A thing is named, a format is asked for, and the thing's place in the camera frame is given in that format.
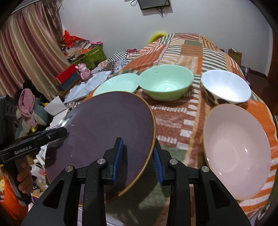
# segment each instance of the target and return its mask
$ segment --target pink teddy bear figurine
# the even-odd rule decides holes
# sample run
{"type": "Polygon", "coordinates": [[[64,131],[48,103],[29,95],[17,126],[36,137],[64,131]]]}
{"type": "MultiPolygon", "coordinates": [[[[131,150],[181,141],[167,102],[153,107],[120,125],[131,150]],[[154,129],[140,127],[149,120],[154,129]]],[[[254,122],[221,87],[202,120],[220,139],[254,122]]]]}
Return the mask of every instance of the pink teddy bear figurine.
{"type": "Polygon", "coordinates": [[[75,68],[79,70],[82,80],[86,81],[92,77],[91,71],[87,68],[86,64],[80,63],[75,68]]]}

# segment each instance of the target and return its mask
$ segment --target orange clothing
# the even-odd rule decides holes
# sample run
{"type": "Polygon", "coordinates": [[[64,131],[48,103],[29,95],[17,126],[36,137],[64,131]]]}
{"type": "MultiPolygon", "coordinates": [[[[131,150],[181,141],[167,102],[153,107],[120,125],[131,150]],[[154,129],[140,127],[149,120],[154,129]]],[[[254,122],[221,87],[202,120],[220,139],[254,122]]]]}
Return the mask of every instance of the orange clothing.
{"type": "Polygon", "coordinates": [[[28,213],[28,206],[21,206],[18,199],[14,196],[13,189],[8,180],[5,181],[4,201],[1,202],[5,211],[15,221],[17,225],[21,225],[24,217],[28,213]]]}

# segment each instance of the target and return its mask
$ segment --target white bottle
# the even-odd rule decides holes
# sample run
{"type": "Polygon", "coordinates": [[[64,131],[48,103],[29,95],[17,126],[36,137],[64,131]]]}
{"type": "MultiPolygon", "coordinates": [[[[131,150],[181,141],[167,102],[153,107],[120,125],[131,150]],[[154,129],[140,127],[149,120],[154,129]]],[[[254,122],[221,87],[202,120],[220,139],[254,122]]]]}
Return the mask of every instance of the white bottle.
{"type": "Polygon", "coordinates": [[[45,181],[45,170],[36,165],[31,165],[31,174],[45,181]]]}

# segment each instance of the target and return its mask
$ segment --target mint green bowl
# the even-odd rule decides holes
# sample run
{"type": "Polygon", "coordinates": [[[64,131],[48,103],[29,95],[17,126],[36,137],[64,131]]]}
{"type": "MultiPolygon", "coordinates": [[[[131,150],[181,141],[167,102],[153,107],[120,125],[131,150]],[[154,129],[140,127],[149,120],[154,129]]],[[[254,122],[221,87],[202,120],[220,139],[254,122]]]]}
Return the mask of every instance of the mint green bowl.
{"type": "Polygon", "coordinates": [[[138,79],[139,86],[151,98],[172,101],[181,98],[193,82],[193,73],[182,66],[169,64],[149,68],[138,79]]]}

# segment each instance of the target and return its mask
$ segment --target silver bolt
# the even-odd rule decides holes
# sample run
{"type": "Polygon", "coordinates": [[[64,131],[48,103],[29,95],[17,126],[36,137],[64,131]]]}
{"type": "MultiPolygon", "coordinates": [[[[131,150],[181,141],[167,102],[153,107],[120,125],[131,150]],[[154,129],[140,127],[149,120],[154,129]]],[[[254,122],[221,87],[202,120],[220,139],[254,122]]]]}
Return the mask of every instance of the silver bolt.
{"type": "Polygon", "coordinates": [[[178,164],[178,160],[176,160],[176,159],[171,159],[171,160],[170,160],[170,163],[171,163],[172,165],[176,165],[176,164],[178,164]]]}
{"type": "Polygon", "coordinates": [[[67,166],[67,167],[65,168],[65,170],[66,170],[67,172],[70,172],[70,171],[73,170],[73,166],[67,166]]]}
{"type": "Polygon", "coordinates": [[[98,164],[103,164],[103,163],[105,163],[105,159],[99,159],[98,160],[98,164]]]}
{"type": "Polygon", "coordinates": [[[204,172],[208,172],[208,171],[209,171],[209,168],[208,168],[207,166],[203,166],[203,167],[202,167],[202,170],[203,170],[204,172]]]}

